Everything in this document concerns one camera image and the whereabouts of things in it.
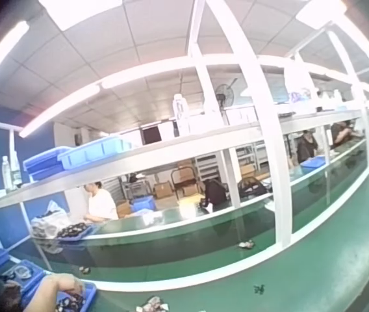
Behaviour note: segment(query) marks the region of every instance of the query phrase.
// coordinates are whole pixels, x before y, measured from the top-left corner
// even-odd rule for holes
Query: white container
[[[17,158],[17,152],[14,151],[11,158],[11,180],[13,183],[13,189],[16,189],[17,186],[21,186],[23,181],[21,180],[21,170],[20,163]]]
[[[11,169],[10,169],[10,164],[8,163],[7,156],[3,156],[1,172],[3,174],[4,189],[6,190],[6,192],[10,192],[13,189],[13,183],[11,180]]]

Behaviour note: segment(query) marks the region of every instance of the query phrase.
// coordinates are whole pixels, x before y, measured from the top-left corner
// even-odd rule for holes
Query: worker
[[[333,145],[332,148],[337,148],[353,137],[361,138],[362,135],[353,130],[353,122],[346,120],[344,122],[334,123],[331,128]]]
[[[297,160],[299,164],[316,156],[318,144],[311,130],[304,130],[297,143]]]
[[[84,216],[87,222],[100,223],[118,219],[114,200],[110,192],[102,188],[101,182],[87,184],[84,188],[89,193],[89,213]]]

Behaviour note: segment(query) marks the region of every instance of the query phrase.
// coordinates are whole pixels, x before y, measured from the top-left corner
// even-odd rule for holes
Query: human hand
[[[72,274],[51,274],[48,278],[55,283],[58,291],[68,294],[83,294],[85,290],[84,283]]]

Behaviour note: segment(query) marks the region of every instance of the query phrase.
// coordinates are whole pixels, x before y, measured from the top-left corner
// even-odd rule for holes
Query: black object
[[[59,231],[59,233],[57,233],[57,237],[76,237],[78,236],[80,233],[82,233],[83,231],[85,231],[88,228],[88,226],[84,223],[78,223],[78,224],[73,224],[71,226],[65,227],[63,230]]]
[[[205,207],[209,203],[216,206],[227,201],[225,186],[215,179],[205,180],[205,196]]]
[[[262,284],[261,286],[254,286],[254,291],[256,294],[264,294],[264,284]]]
[[[238,192],[241,198],[247,196],[261,196],[267,192],[266,187],[254,177],[245,177],[238,183]]]

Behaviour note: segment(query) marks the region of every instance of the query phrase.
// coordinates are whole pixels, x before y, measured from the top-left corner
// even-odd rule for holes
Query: shelf
[[[347,110],[290,117],[280,122],[283,133],[287,134],[360,116],[359,110]],[[168,163],[248,145],[258,140],[262,140],[261,129],[258,122],[253,122],[157,142],[23,186],[0,198],[0,208],[80,187],[92,181],[141,172]]]

